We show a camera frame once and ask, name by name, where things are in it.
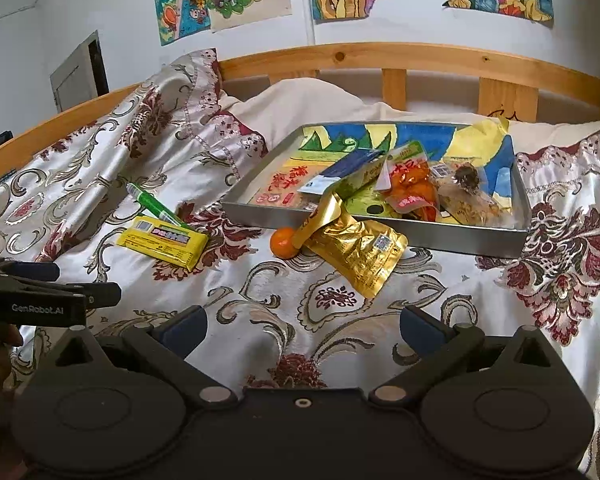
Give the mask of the dark blue snack packet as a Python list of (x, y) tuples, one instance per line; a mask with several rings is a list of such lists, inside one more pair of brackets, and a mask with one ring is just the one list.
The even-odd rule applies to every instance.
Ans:
[(340, 158), (299, 188), (299, 192), (321, 196), (328, 190), (343, 197), (374, 180), (385, 160), (385, 152), (357, 148)]

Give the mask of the dark date snack clear packet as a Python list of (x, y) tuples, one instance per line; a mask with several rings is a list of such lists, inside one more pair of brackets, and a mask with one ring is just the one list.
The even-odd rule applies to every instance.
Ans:
[(429, 169), (435, 184), (454, 184), (471, 194), (489, 191), (486, 170), (475, 157), (445, 157), (433, 162)]

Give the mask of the yellow snack bar packet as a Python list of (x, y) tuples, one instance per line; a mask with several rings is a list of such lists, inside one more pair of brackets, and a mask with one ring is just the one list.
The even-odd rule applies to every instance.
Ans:
[(120, 234), (117, 245), (191, 271), (208, 241), (207, 234), (156, 218), (139, 216)]

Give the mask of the gold foil snack pouch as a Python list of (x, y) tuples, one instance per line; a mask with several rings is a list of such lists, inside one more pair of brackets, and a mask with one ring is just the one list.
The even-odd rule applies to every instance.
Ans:
[(408, 239), (376, 220), (356, 220), (342, 200), (325, 192), (294, 232), (295, 248), (306, 247), (337, 270), (367, 299), (384, 287), (406, 251)]

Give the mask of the floral satin bedspread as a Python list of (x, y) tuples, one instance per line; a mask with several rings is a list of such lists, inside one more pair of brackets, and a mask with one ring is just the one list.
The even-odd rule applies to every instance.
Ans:
[[(489, 334), (534, 325), (592, 404), (581, 467), (600, 479), (600, 154), (514, 149), (531, 206), (520, 256), (413, 248), (367, 300), (323, 259), (283, 262), (270, 232), (227, 219), (222, 198), (286, 136), (269, 146), (223, 110), (220, 81), (213, 50), (186, 54), (40, 151), (0, 185), (0, 257), (53, 261), (67, 282), (119, 284), (120, 304), (87, 318), (100, 336), (198, 304), (209, 333), (190, 362), (235, 391), (372, 388), (415, 361), (399, 337), (406, 306)], [(136, 217), (156, 218), (128, 183), (208, 235), (193, 270), (117, 245)]]

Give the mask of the beige shredded snack packet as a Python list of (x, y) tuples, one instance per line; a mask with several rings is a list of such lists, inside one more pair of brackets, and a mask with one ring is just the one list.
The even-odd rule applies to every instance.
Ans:
[(464, 226), (513, 229), (514, 216), (481, 188), (466, 191), (453, 180), (438, 185), (440, 205)]

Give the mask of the small orange tangerine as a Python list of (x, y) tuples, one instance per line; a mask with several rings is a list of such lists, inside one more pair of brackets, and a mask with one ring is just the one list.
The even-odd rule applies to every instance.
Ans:
[(270, 237), (270, 249), (272, 254), (283, 260), (294, 258), (299, 249), (294, 247), (292, 239), (294, 238), (293, 228), (281, 228), (276, 230)]

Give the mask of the grey metal tray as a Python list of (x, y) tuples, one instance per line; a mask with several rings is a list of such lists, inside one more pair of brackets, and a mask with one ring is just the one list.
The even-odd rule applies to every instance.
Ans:
[(377, 231), (379, 246), (382, 248), (388, 246), (386, 239), (392, 236), (400, 238), (407, 247), (496, 258), (511, 259), (520, 256), (529, 234), (531, 209), (516, 167), (510, 170), (513, 179), (513, 229), (355, 216), (347, 212), (338, 200), (329, 200), (326, 203), (326, 220), (313, 217), (309, 211), (303, 209), (263, 207), (246, 203), (244, 198), (252, 188), (264, 181), (265, 173), (273, 167), (274, 162), (279, 162), (291, 154), (300, 146), (302, 139), (302, 130), (294, 130), (226, 193), (221, 200), (221, 206), (230, 222), (236, 226), (251, 226), (264, 230), (291, 228), (298, 233), (294, 239), (299, 243), (302, 242), (304, 234), (332, 232), (337, 224), (349, 222), (358, 232)]

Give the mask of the orange snack clear packet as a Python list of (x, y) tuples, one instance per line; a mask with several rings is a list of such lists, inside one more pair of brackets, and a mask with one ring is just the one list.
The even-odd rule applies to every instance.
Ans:
[(376, 191), (401, 216), (435, 222), (438, 215), (437, 188), (429, 180), (428, 162), (389, 160), (376, 181)]

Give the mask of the pink red-lettered snack packet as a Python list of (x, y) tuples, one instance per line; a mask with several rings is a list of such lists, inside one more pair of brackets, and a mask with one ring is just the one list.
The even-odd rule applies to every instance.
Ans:
[(324, 162), (288, 159), (251, 197), (250, 205), (290, 209), (306, 209), (308, 199), (300, 188), (327, 168)]

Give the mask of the grey door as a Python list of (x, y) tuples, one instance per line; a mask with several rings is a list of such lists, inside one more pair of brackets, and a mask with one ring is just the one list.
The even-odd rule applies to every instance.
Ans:
[(50, 75), (50, 85), (59, 113), (109, 92), (97, 30)]

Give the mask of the cream white blanket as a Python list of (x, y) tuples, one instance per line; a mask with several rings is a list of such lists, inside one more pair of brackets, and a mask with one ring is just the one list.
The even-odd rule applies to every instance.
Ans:
[[(322, 122), (456, 122), (472, 124), (482, 116), (469, 109), (476, 95), (469, 82), (444, 78), (434, 85), (430, 101), (400, 112), (381, 102), (358, 96), (319, 79), (289, 79), (273, 84), (245, 101), (221, 94), (223, 110), (265, 136), (269, 146), (279, 143), (302, 125)], [(542, 92), (536, 122), (514, 122), (509, 128), (517, 152), (533, 155), (543, 148), (570, 148), (600, 154), (597, 110), (572, 99)]]

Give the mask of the wooden bed frame rail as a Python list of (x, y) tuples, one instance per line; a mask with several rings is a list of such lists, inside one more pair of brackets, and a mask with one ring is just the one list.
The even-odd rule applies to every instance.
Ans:
[[(324, 70), (380, 70), (382, 102), (407, 109), (407, 74), (447, 73), (479, 79), (480, 114), (509, 113), (523, 122), (538, 116), (541, 90), (592, 105), (600, 111), (600, 79), (524, 56), (444, 44), (351, 42), (318, 44), (230, 58), (219, 64), (225, 81), (268, 77), (270, 84), (317, 78)], [(50, 118), (0, 146), (0, 178), (43, 148), (106, 115), (135, 87), (109, 92)]]

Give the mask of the white wall pipe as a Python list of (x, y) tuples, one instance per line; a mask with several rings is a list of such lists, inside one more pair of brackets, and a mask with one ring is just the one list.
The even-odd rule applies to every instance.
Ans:
[(306, 29), (306, 44), (308, 46), (314, 46), (315, 30), (314, 30), (314, 21), (313, 21), (311, 0), (302, 0), (302, 3), (303, 3), (304, 28)]

